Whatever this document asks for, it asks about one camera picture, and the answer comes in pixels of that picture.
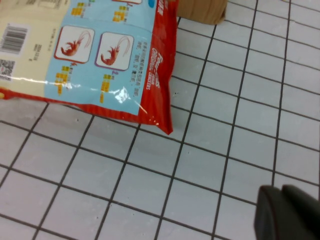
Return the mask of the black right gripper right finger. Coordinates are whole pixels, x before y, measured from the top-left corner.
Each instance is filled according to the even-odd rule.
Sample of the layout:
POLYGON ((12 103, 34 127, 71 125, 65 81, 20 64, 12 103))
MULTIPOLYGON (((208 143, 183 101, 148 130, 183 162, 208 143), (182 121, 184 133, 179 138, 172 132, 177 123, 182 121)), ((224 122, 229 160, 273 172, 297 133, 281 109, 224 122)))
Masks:
POLYGON ((304 229, 320 239, 320 202, 294 185, 283 185, 282 193, 302 219, 304 229))

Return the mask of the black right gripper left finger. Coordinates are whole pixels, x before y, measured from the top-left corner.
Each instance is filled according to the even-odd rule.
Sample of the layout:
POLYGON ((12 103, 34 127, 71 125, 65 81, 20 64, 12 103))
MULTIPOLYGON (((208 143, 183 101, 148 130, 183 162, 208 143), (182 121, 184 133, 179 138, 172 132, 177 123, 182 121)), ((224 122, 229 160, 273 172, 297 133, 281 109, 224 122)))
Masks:
POLYGON ((254 218, 257 240, 296 240, 300 222, 290 202, 275 187, 259 188, 254 218))

